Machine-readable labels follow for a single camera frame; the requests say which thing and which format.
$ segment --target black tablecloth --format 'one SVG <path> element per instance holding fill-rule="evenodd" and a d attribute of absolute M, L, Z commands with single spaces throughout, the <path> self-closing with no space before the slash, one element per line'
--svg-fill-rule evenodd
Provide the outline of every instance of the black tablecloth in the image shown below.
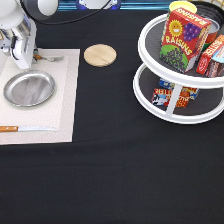
<path fill-rule="evenodd" d="M 105 10 L 37 26 L 38 47 L 81 49 L 73 142 L 0 146 L 1 224 L 223 223 L 224 113 L 173 124 L 133 92 L 140 32 L 163 13 Z M 88 65 L 83 54 L 94 44 L 113 47 L 116 61 Z"/>

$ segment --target white rack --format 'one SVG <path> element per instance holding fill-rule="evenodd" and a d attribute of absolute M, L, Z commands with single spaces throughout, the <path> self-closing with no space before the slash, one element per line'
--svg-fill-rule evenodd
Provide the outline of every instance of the white rack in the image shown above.
<path fill-rule="evenodd" d="M 150 34 L 150 31 L 158 24 L 163 23 L 167 18 L 167 14 L 161 15 L 153 20 L 151 20 L 142 30 L 139 42 L 138 42 L 138 51 L 139 55 L 143 61 L 143 64 L 139 67 L 133 81 L 133 88 L 136 98 L 140 102 L 140 104 L 149 112 L 156 115 L 159 118 L 162 118 L 166 121 L 180 123 L 180 124 L 197 124 L 202 123 L 212 118 L 218 116 L 224 109 L 224 98 L 223 98 L 223 87 L 224 87 L 224 77 L 216 77 L 216 78 L 204 78 L 204 77 L 195 77 L 186 74 L 181 74 L 173 71 L 172 69 L 166 68 L 161 65 L 161 61 L 156 61 L 155 58 L 150 55 L 150 52 L 147 51 L 146 48 L 146 36 Z M 145 69 L 150 69 L 157 76 L 164 78 L 172 83 L 175 83 L 175 87 L 173 90 L 172 97 L 170 99 L 170 103 L 167 109 L 164 111 L 160 109 L 159 106 L 153 105 L 142 93 L 139 85 L 139 79 L 141 74 Z M 220 103 L 215 106 L 211 111 L 208 111 L 199 115 L 185 116 L 185 115 L 177 115 L 174 113 L 175 105 L 179 98 L 179 94 L 183 86 L 194 87 L 200 89 L 216 89 L 222 88 L 222 97 Z"/>

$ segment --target butter knife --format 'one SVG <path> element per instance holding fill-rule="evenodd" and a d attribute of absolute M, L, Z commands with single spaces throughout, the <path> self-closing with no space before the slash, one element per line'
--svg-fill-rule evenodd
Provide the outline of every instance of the butter knife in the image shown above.
<path fill-rule="evenodd" d="M 17 131 L 57 131 L 55 128 L 41 126 L 0 126 L 0 132 L 17 132 Z"/>

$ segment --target metal plate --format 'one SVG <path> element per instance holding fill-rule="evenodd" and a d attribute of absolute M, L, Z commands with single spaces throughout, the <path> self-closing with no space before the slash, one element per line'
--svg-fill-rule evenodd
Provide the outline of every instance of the metal plate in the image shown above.
<path fill-rule="evenodd" d="M 54 89 L 55 82 L 49 74 L 28 71 L 8 81 L 4 88 L 4 96 L 15 106 L 30 107 L 46 101 Z"/>

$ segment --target food package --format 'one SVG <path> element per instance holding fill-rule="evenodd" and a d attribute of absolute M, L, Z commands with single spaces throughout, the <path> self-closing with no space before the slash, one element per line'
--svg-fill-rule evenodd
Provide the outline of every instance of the food package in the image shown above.
<path fill-rule="evenodd" d="M 203 52 L 198 63 L 197 72 L 206 75 L 210 78 L 219 76 L 220 68 L 220 54 L 223 52 L 224 35 L 219 35 L 218 38 Z"/>
<path fill-rule="evenodd" d="M 157 106 L 168 106 L 172 95 L 172 90 L 154 89 L 152 104 Z M 176 107 L 186 107 L 190 100 L 189 92 L 182 91 L 177 101 Z"/>
<path fill-rule="evenodd" d="M 181 73 L 189 71 L 199 58 L 211 21 L 186 9 L 170 13 L 160 58 Z"/>
<path fill-rule="evenodd" d="M 165 89 L 173 90 L 175 87 L 175 83 L 168 82 L 167 80 L 160 78 L 159 85 L 164 87 Z M 199 88 L 191 88 L 191 87 L 183 87 L 182 91 L 190 93 L 190 99 L 195 100 L 199 93 Z"/>

